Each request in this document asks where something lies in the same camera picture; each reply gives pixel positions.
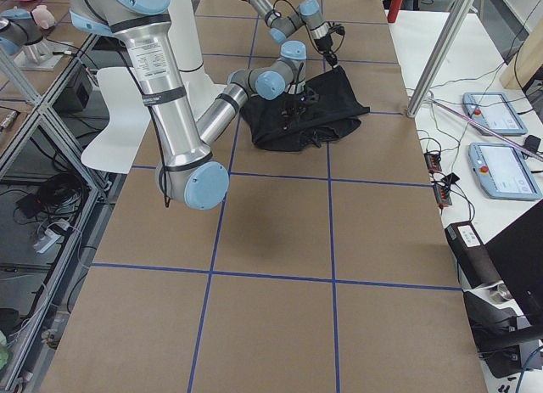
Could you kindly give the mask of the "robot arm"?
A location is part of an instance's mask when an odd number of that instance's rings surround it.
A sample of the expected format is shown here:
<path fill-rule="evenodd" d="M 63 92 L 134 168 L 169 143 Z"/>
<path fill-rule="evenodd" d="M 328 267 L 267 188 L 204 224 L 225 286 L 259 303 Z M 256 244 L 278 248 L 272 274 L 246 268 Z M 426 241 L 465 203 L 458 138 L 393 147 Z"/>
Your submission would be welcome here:
<path fill-rule="evenodd" d="M 300 41 L 287 41 L 271 66 L 233 73 L 210 107 L 195 118 L 168 36 L 171 1 L 70 0 L 70 15 L 79 30 L 125 44 L 131 74 L 159 140 L 156 181 L 165 200 L 208 210 L 223 201 L 229 188 L 227 168 L 212 159 L 210 145 L 249 98 L 273 100 L 302 83 L 306 49 Z"/>
<path fill-rule="evenodd" d="M 305 28 L 312 40 L 314 49 L 335 68 L 338 66 L 336 49 L 333 47 L 333 34 L 344 37 L 344 27 L 340 23 L 326 21 L 317 0 L 305 0 L 292 12 L 283 15 L 269 0 L 244 0 L 265 21 L 272 39 L 282 44 L 297 30 Z"/>

